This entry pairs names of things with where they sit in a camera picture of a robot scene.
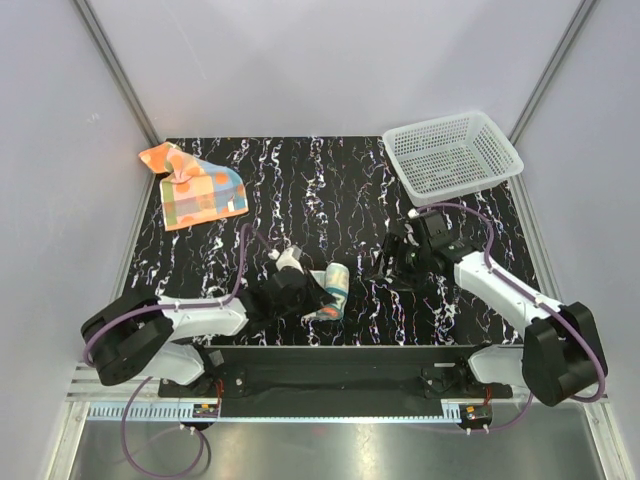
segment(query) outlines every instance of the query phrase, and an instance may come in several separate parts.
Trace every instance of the marble tabletop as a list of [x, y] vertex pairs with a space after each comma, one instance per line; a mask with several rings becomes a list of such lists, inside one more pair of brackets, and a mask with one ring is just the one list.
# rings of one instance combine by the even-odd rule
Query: marble tabletop
[[[166, 232], [159, 178], [149, 199], [126, 287], [148, 285], [180, 298], [227, 293], [237, 273], [238, 232], [250, 223], [281, 249], [303, 250], [301, 262], [323, 270], [345, 264], [351, 274], [345, 317], [339, 322], [280, 320], [249, 338], [194, 339], [237, 345], [443, 345], [520, 341], [513, 328], [474, 295], [434, 276], [416, 295], [363, 280], [385, 233], [404, 230], [412, 208], [379, 137], [182, 138], [184, 151], [236, 170], [245, 182], [249, 213]], [[462, 197], [494, 221], [492, 256], [538, 288], [508, 185]], [[475, 217], [447, 211], [456, 235], [484, 243]], [[244, 285], [264, 279], [266, 253], [249, 243]]]

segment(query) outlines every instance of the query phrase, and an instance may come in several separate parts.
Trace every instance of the towel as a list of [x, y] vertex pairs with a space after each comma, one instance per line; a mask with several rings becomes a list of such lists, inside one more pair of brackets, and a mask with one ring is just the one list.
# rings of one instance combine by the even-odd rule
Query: towel
[[229, 168], [198, 160], [165, 142], [140, 153], [154, 173], [171, 173], [160, 181], [167, 231], [247, 213], [240, 175]]

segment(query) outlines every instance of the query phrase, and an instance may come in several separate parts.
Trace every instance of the perforated basket bottom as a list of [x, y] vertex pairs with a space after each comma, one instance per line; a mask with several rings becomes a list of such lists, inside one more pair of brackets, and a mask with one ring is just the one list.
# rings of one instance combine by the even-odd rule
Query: perforated basket bottom
[[417, 152], [399, 158], [398, 162], [418, 194], [455, 187], [491, 176], [467, 145], [458, 145], [440, 151]]

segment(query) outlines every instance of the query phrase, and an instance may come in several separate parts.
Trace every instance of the wall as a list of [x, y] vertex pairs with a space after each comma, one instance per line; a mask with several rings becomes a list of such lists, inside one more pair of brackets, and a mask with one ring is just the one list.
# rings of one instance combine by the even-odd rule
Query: wall
[[510, 131], [579, 0], [92, 0], [161, 136]]
[[148, 175], [145, 148], [68, 0], [0, 16], [0, 470], [48, 461], [82, 347], [109, 301]]
[[563, 299], [596, 315], [636, 472], [639, 24], [637, 1], [600, 2], [517, 145]]

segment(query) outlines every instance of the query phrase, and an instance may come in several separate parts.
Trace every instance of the metal frame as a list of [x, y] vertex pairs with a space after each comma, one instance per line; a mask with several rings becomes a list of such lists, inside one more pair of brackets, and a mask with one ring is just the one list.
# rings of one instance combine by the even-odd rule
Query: metal frame
[[[146, 112], [131, 83], [129, 82], [107, 35], [98, 21], [95, 11], [90, 5], [89, 0], [71, 1], [77, 8], [82, 21], [94, 40], [96, 47], [105, 61], [105, 65], [112, 74], [116, 85], [120, 89], [125, 102], [130, 107], [141, 131], [151, 146], [157, 145], [160, 142], [160, 138], [149, 117], [146, 115]], [[510, 135], [510, 140], [513, 144], [516, 144], [522, 136], [522, 133], [532, 118], [546, 90], [549, 88], [549, 85], [557, 74], [569, 50], [575, 43], [577, 36], [582, 28], [584, 28], [598, 2], [599, 0], [583, 0], [577, 8], [560, 42], [558, 43], [558, 46], [554, 50], [551, 59], [546, 65], [540, 79], [532, 91], [531, 96], [523, 108], [513, 132]], [[142, 228], [142, 219], [151, 193], [152, 185], [153, 177], [150, 175], [136, 210], [136, 216], [129, 238], [130, 246], [126, 254], [123, 256], [123, 260], [120, 265], [120, 274], [118, 275], [114, 285], [114, 298], [117, 297], [124, 288], [124, 282], [128, 273], [128, 266], [135, 249], [136, 238]], [[538, 222], [521, 176], [515, 177], [510, 181], [510, 189], [516, 211], [524, 231], [525, 239], [529, 246], [541, 291], [549, 296], [559, 299], [561, 298], [561, 295], [558, 284], [553, 275], [549, 256], [546, 248], [544, 247], [538, 228]], [[95, 372], [89, 372], [83, 366], [78, 367], [74, 383], [70, 390], [70, 396], [68, 397], [69, 403], [67, 404], [64, 427], [60, 432], [60, 441], [52, 455], [48, 478], [69, 478], [73, 461], [80, 444], [84, 424], [89, 414], [91, 401], [98, 399], [125, 400], [131, 395], [137, 385], [137, 382], [132, 381], [122, 385], [121, 388], [117, 388], [117, 391], [110, 388], [107, 392], [106, 389], [100, 386], [97, 382], [97, 375]], [[147, 400], [148, 402], [168, 400], [158, 398], [158, 386], [157, 382], [149, 384], [146, 390], [141, 392], [140, 398], [142, 400]], [[517, 402], [520, 400], [520, 397], [520, 394], [516, 394], [512, 401]], [[613, 420], [611, 406], [607, 401], [603, 401], [598, 404], [585, 406], [584, 408], [589, 419], [593, 439], [606, 477], [616, 479], [634, 478], [626, 450], [620, 439], [619, 430]]]

